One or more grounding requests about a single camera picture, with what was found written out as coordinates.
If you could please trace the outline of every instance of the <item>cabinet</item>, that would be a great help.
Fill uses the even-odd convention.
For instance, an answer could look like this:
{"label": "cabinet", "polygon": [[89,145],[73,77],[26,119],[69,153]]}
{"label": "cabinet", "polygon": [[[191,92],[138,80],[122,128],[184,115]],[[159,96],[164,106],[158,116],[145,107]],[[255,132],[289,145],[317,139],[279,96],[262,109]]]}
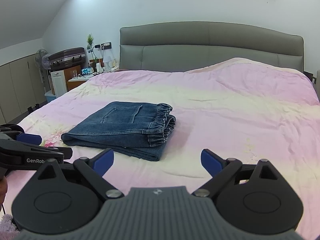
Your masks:
{"label": "cabinet", "polygon": [[27,57],[27,61],[33,93],[35,94],[37,104],[41,104],[46,101],[46,98],[44,96],[44,85],[41,82],[40,71],[35,64],[35,56],[31,55]]}
{"label": "cabinet", "polygon": [[81,73],[81,66],[74,66],[67,68],[65,70],[55,71],[51,73],[52,83],[54,91],[57,98],[61,97],[63,94],[80,86],[84,82],[69,82],[68,80],[72,79],[73,71],[76,70],[77,74]]}
{"label": "cabinet", "polygon": [[0,108],[6,122],[22,114],[13,86],[10,65],[0,67]]}
{"label": "cabinet", "polygon": [[3,117],[3,114],[1,112],[1,108],[0,108],[0,125],[5,123],[5,119]]}
{"label": "cabinet", "polygon": [[0,124],[8,123],[46,101],[35,55],[0,66]]}
{"label": "cabinet", "polygon": [[20,110],[24,113],[28,111],[28,107],[36,105],[36,97],[29,74],[28,59],[22,58],[11,62],[10,71]]}

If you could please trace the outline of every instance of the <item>built-in cabinet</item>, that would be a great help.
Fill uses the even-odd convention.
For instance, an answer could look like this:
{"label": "built-in cabinet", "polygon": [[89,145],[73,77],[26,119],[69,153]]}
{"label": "built-in cabinet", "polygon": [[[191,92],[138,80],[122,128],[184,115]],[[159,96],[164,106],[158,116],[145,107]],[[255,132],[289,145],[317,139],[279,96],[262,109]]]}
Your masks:
{"label": "built-in cabinet", "polygon": [[46,101],[35,55],[0,67],[0,91],[0,125]]}

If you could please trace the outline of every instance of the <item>gray gripper base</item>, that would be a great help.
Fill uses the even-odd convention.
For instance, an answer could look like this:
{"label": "gray gripper base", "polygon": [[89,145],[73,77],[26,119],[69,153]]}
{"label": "gray gripper base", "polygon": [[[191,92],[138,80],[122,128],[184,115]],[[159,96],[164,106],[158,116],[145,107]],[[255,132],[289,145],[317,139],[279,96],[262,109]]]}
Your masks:
{"label": "gray gripper base", "polygon": [[241,231],[226,222],[209,198],[185,187],[132,188],[108,200],[86,226],[63,235],[22,231],[14,240],[303,240],[294,230],[271,236]]}

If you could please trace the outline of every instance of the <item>wall socket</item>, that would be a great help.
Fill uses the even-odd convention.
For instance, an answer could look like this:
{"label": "wall socket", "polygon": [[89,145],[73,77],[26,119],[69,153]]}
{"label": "wall socket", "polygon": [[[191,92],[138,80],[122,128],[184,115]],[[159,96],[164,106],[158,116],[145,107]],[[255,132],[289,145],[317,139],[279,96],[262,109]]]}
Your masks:
{"label": "wall socket", "polygon": [[111,48],[112,48],[111,42],[101,44],[101,49],[111,49]]}

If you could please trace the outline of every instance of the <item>gray upholstered headboard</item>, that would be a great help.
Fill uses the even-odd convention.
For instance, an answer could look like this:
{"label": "gray upholstered headboard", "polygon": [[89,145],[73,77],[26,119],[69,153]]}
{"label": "gray upholstered headboard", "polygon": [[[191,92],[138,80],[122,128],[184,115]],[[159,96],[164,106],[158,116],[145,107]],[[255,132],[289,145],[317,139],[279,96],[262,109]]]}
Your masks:
{"label": "gray upholstered headboard", "polygon": [[221,22],[171,22],[120,29],[120,69],[183,72],[234,57],[303,72],[303,38]]}

